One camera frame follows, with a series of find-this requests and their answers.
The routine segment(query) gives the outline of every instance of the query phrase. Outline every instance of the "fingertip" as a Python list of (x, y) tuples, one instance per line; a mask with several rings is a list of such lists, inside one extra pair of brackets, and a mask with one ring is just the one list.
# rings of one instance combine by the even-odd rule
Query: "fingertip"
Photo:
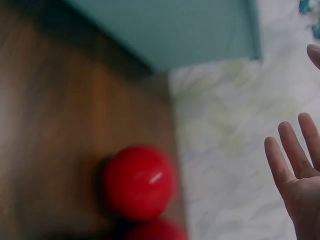
[(320, 46), (315, 44), (309, 44), (306, 47), (306, 53), (311, 62), (320, 69)]
[(291, 127), (291, 124), (290, 124), (289, 122), (287, 122), (287, 121), (283, 121), (283, 122), (281, 122), (281, 123), (279, 124), (279, 126), (278, 126), (278, 131), (280, 132), (281, 130), (287, 129), (287, 128), (292, 128), (292, 127)]
[(276, 139), (272, 136), (268, 136), (265, 140), (264, 140), (264, 145), (269, 145), (270, 143), (276, 141)]
[(306, 112), (302, 112), (298, 115), (298, 121), (300, 122), (301, 120), (304, 120), (304, 119), (311, 119), (311, 116)]

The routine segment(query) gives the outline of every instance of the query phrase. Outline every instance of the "wooden table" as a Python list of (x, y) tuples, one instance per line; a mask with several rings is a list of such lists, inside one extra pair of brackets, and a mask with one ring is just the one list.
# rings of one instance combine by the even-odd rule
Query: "wooden table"
[[(135, 143), (176, 157), (167, 80), (147, 73), (58, 0), (0, 0), (0, 239), (108, 231), (102, 159)], [(185, 224), (181, 196), (167, 215)]]

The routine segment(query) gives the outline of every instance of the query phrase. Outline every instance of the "finger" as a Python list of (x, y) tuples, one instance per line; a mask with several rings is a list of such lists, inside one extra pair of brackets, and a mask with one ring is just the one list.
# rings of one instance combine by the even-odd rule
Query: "finger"
[(298, 116), (298, 121), (308, 148), (313, 167), (319, 171), (320, 169), (320, 136), (317, 127), (307, 113), (301, 113)]
[(290, 123), (282, 122), (278, 127), (282, 146), (291, 163), (294, 175), (300, 179), (301, 172), (306, 172), (305, 169), (312, 168), (308, 158), (302, 149), (297, 136), (291, 127)]
[(264, 141), (264, 150), (274, 183), (283, 197), (283, 187), (296, 180), (296, 178), (289, 170), (277, 140), (275, 140), (273, 137), (267, 137)]
[(320, 47), (318, 45), (309, 44), (306, 47), (306, 52), (313, 64), (320, 69)]

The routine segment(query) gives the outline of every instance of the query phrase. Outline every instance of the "palm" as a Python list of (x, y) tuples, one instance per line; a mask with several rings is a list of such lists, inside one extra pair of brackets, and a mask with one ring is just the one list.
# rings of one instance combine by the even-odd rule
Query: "palm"
[(308, 239), (317, 239), (320, 237), (320, 136), (308, 114), (300, 114), (299, 123), (313, 166), (288, 122), (281, 123), (278, 131), (294, 175), (273, 137), (265, 140), (265, 153), (297, 238), (306, 239), (304, 236), (309, 234)]

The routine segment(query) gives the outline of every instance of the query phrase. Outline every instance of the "blurry hand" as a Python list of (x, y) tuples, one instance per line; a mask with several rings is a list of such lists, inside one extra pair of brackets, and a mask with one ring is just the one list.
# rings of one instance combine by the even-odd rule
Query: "blurry hand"
[(320, 240), (320, 136), (307, 113), (301, 113), (298, 120), (313, 166), (288, 122), (282, 122), (278, 132), (294, 175), (273, 137), (265, 139), (265, 154), (297, 239)]

